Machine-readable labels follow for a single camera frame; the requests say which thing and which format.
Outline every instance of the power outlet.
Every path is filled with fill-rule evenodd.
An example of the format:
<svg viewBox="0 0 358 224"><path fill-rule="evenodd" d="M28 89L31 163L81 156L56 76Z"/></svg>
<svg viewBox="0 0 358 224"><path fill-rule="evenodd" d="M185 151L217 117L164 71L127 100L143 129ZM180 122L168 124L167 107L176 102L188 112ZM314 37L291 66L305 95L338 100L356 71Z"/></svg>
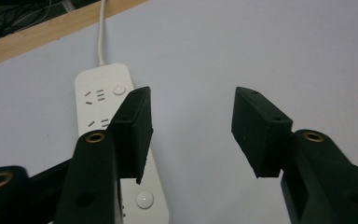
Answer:
<svg viewBox="0 0 358 224"><path fill-rule="evenodd" d="M133 90L128 67L122 63L100 66L76 77L78 134L104 130L128 93ZM142 184L121 179L124 224L171 223L168 206L149 148Z"/></svg>

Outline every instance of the socket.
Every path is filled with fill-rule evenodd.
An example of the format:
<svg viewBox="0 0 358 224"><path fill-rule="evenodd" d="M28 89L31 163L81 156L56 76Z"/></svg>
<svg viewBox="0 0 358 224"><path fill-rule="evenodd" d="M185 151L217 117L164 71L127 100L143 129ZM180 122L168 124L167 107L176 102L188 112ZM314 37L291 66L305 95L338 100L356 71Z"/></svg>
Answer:
<svg viewBox="0 0 358 224"><path fill-rule="evenodd" d="M113 63L80 73L75 80L78 134L104 130L133 85L128 67ZM149 148L142 184L121 179L124 224L168 224L170 213Z"/></svg>

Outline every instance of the power strip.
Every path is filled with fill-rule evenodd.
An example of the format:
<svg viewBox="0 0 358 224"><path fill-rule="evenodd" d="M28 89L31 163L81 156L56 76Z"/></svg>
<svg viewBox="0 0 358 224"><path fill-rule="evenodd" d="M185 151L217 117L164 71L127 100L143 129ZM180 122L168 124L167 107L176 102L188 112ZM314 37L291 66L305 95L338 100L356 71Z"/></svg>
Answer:
<svg viewBox="0 0 358 224"><path fill-rule="evenodd" d="M128 67L108 64L80 73L75 81L78 134L106 129L133 90ZM124 224L168 224L170 214L151 148L142 184L121 179Z"/></svg>

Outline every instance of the white object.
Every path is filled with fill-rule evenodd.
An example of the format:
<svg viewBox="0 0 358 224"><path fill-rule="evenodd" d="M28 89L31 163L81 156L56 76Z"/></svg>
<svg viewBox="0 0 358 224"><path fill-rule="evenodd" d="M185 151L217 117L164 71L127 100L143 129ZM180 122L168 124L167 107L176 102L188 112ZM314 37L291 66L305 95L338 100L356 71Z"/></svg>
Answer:
<svg viewBox="0 0 358 224"><path fill-rule="evenodd" d="M108 64L80 73L75 81L78 134L106 129L130 91L128 67ZM125 224L168 224L170 215L149 148L142 184L121 179Z"/></svg>

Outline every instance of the white table surface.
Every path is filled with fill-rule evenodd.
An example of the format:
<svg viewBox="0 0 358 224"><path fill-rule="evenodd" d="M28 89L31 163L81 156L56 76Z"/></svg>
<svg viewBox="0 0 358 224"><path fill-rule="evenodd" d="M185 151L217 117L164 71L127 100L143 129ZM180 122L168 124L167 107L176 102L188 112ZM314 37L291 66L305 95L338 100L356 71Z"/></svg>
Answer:
<svg viewBox="0 0 358 224"><path fill-rule="evenodd" d="M0 166L72 156L74 81L97 25L0 63ZM150 0L106 21L106 55L150 86L152 148L175 224L289 223L280 179L256 179L230 132L237 86L358 165L358 1Z"/></svg>

